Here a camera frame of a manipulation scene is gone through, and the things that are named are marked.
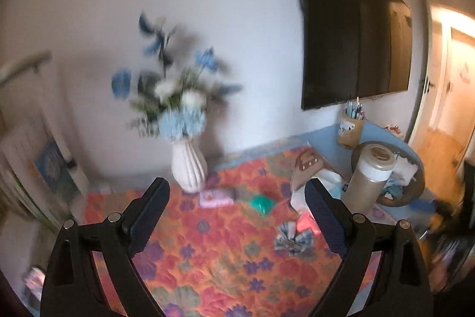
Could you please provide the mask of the blue plaid bow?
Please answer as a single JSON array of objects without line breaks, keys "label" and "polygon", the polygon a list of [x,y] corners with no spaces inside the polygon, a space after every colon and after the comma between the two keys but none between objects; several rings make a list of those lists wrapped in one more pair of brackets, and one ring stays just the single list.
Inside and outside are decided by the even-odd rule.
[{"label": "blue plaid bow", "polygon": [[277,227],[274,240],[275,251],[285,251],[289,256],[298,256],[312,248],[315,235],[310,228],[299,232],[296,223],[288,221]]}]

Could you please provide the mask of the white fluffy plush toy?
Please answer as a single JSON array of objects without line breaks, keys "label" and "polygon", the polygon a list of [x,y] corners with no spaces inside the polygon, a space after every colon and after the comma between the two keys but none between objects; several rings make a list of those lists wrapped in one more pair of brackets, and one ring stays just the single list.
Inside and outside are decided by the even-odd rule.
[{"label": "white fluffy plush toy", "polygon": [[400,185],[407,186],[419,169],[417,164],[412,163],[409,159],[399,155],[395,161],[395,167],[392,170],[391,177]]}]

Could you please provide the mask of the beige thermos bottle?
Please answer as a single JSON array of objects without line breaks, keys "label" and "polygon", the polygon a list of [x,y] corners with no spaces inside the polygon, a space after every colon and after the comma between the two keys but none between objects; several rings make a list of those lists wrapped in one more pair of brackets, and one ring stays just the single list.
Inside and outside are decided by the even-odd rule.
[{"label": "beige thermos bottle", "polygon": [[395,155],[385,146],[369,144],[362,148],[353,176],[341,200],[354,214],[366,215],[382,194],[395,167]]}]

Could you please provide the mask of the blue tissue pack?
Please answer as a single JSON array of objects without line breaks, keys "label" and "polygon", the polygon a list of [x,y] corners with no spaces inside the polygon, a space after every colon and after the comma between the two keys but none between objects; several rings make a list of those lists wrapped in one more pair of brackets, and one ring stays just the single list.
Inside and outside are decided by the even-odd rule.
[{"label": "blue tissue pack", "polygon": [[334,233],[336,229],[344,228],[349,220],[350,212],[344,203],[334,197],[324,183],[331,183],[321,172],[317,172],[299,190],[292,192],[290,206],[301,216],[309,214],[322,233]]}]

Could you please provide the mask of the brown glass bowl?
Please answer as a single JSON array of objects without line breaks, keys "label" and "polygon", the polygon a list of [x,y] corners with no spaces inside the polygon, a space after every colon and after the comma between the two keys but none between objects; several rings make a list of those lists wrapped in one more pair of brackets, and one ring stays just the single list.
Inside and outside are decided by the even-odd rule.
[{"label": "brown glass bowl", "polygon": [[418,199],[422,195],[424,189],[426,188],[426,185],[424,167],[417,154],[411,148],[405,149],[402,146],[390,144],[389,142],[362,142],[352,151],[352,171],[355,171],[356,169],[357,162],[362,153],[363,148],[368,145],[384,146],[389,149],[396,156],[397,159],[405,158],[407,159],[407,162],[409,164],[412,164],[412,166],[417,167],[417,170],[412,175],[412,177],[407,180],[408,184],[404,183],[403,177],[393,179],[393,183],[390,183],[390,186],[399,187],[399,189],[396,190],[396,194],[391,194],[391,197],[386,197],[385,193],[383,193],[378,197],[376,203],[387,207],[402,207],[408,205],[413,200]]}]

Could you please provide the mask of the white ribbed ceramic vase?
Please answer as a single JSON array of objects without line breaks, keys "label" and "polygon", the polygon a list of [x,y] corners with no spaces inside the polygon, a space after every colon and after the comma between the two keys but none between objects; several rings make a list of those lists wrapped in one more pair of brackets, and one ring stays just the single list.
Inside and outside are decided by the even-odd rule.
[{"label": "white ribbed ceramic vase", "polygon": [[194,139],[172,143],[172,175],[188,194],[198,193],[205,187],[208,165]]}]

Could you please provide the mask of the green plastic toy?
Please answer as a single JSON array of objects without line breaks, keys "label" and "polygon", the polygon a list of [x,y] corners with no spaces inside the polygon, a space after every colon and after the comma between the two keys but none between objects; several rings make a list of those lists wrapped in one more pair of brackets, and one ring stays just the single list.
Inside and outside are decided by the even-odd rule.
[{"label": "green plastic toy", "polygon": [[267,216],[271,213],[275,206],[275,201],[265,195],[255,195],[250,201],[251,208],[259,212],[263,216]]}]

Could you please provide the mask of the cork pen holder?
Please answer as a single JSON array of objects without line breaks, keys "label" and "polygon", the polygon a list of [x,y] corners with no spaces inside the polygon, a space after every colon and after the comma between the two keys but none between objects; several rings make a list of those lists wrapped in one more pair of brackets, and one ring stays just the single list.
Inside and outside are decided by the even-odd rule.
[{"label": "cork pen holder", "polygon": [[365,112],[359,97],[348,100],[341,111],[337,132],[337,142],[340,146],[353,150],[360,143],[365,125]]}]

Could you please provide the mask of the floral orange tablecloth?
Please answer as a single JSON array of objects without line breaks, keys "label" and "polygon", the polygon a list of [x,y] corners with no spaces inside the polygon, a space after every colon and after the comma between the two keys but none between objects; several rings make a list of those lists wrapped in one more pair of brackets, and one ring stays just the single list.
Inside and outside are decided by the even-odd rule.
[{"label": "floral orange tablecloth", "polygon": [[[134,265],[167,316],[306,316],[341,260],[318,236],[291,257],[275,251],[277,227],[294,220],[290,178],[298,149],[218,172],[236,202],[202,208],[173,185],[168,205]],[[250,207],[255,195],[275,201],[267,216]]]}]

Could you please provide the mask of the stack of children's books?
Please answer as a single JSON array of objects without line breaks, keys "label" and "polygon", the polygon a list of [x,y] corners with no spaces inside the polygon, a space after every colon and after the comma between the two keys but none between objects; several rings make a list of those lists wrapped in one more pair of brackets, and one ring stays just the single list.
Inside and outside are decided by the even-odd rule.
[{"label": "stack of children's books", "polygon": [[49,229],[79,221],[89,181],[43,114],[16,125],[1,138],[1,194]]}]

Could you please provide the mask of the blue and white artificial flowers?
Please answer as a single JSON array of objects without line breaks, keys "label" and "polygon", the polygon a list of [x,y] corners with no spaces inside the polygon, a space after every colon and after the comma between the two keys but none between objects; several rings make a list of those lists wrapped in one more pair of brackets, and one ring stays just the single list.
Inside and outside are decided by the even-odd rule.
[{"label": "blue and white artificial flowers", "polygon": [[129,69],[112,75],[111,90],[117,100],[126,100],[137,117],[128,128],[142,138],[164,138],[169,142],[197,138],[207,126],[208,106],[224,103],[227,96],[241,92],[240,84],[209,83],[204,73],[220,71],[212,47],[195,54],[194,62],[177,75],[170,69],[174,64],[168,46],[176,29],[167,31],[164,22],[149,20],[145,13],[138,17],[140,33],[151,40],[144,48],[145,56],[154,59],[159,70],[142,70],[136,78]]}]

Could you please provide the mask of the black wall television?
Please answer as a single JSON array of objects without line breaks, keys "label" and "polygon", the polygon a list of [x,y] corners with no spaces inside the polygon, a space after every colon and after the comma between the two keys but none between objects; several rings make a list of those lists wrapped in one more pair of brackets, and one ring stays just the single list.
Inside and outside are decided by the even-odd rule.
[{"label": "black wall television", "polygon": [[412,13],[403,0],[300,0],[301,107],[407,90]]}]

